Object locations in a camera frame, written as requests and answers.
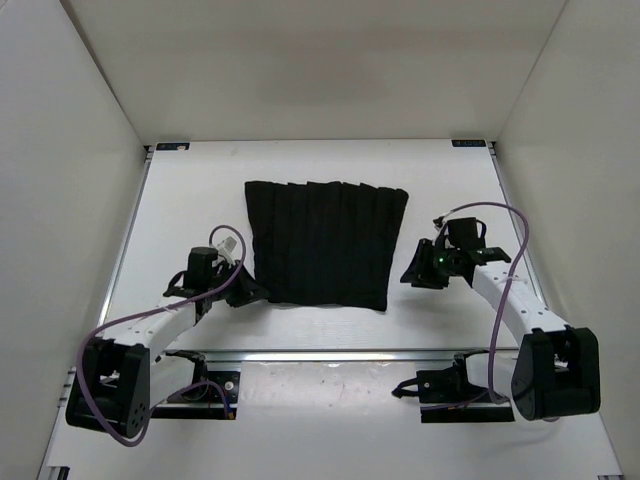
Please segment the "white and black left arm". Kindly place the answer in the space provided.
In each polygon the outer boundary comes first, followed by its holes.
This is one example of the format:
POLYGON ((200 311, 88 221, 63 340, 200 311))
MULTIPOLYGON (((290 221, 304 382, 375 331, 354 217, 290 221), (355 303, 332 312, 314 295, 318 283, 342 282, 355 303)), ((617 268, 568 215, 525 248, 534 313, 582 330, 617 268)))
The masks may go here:
POLYGON ((132 447, 144 437, 154 409, 168 400, 217 399, 222 417, 231 418, 224 384, 211 379, 205 355, 171 345, 214 303, 244 307, 267 299, 267 289, 219 245, 192 248, 186 269, 171 278, 163 296, 166 304, 129 316, 124 330, 101 328, 80 346, 66 404, 68 425, 105 432, 132 447))

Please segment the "black pleated skirt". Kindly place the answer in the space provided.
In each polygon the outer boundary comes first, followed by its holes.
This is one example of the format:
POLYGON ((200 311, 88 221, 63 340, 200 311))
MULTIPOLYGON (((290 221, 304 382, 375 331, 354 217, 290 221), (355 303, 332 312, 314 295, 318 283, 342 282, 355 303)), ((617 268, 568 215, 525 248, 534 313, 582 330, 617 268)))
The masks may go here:
POLYGON ((270 302, 386 310, 405 190, 254 180, 245 200, 254 276, 270 302))

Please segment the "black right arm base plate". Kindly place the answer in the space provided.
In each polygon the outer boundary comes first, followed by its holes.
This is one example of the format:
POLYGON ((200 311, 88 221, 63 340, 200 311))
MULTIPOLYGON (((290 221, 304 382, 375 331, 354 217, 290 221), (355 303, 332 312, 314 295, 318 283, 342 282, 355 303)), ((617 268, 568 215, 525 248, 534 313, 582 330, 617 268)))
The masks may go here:
POLYGON ((418 370, 418 398, 422 424, 511 423, 511 406, 491 402, 486 389, 469 384, 454 366, 418 370))

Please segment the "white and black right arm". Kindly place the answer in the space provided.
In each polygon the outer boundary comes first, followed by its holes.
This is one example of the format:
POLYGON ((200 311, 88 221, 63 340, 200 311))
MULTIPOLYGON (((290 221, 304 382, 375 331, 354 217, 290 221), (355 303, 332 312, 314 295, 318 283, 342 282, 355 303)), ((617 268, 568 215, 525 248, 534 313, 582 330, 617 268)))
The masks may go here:
POLYGON ((450 367, 419 370, 392 394, 414 397, 427 410, 464 408, 473 402, 508 402, 529 421, 592 414, 601 406, 599 345, 588 328, 574 328, 552 312, 515 272, 503 249, 486 244, 486 225, 475 217, 434 222, 435 239, 420 240, 401 280, 414 288, 443 290, 465 280, 506 327, 515 357, 484 350, 458 353, 450 367))

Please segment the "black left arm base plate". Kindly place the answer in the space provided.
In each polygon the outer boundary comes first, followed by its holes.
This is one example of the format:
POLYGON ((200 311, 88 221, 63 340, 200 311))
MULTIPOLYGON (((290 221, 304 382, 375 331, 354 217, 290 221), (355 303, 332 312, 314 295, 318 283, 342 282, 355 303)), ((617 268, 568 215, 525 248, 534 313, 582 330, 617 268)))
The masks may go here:
POLYGON ((240 396, 241 366, 239 363, 209 363, 208 379, 216 383, 182 395, 172 395, 157 406, 154 419, 228 420, 237 418, 240 396))

